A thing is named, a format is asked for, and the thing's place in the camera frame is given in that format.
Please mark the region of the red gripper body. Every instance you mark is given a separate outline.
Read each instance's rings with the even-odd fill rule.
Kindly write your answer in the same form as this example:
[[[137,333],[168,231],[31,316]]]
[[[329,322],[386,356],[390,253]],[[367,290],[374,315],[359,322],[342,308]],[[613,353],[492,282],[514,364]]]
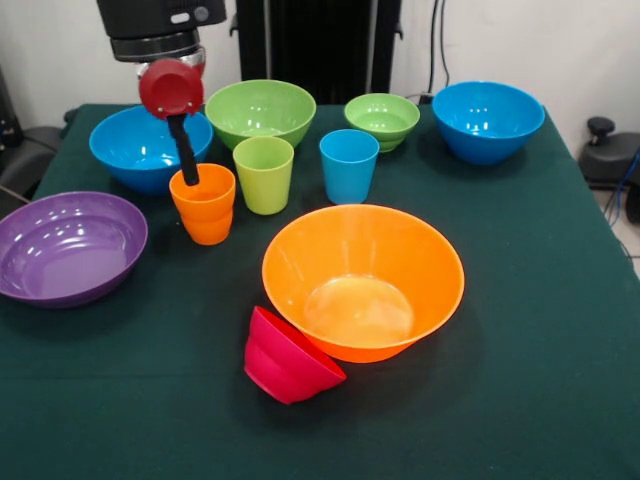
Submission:
[[[206,51],[179,58],[160,58],[137,65],[138,91],[141,104],[156,118],[194,115],[204,101],[202,76]]]

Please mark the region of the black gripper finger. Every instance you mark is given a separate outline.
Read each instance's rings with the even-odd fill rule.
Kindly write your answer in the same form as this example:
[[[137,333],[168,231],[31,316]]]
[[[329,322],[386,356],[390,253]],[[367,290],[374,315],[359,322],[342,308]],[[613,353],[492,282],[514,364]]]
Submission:
[[[169,115],[166,121],[176,143],[184,182],[187,186],[196,186],[199,184],[199,173],[191,142],[184,127],[185,119],[185,114]]]

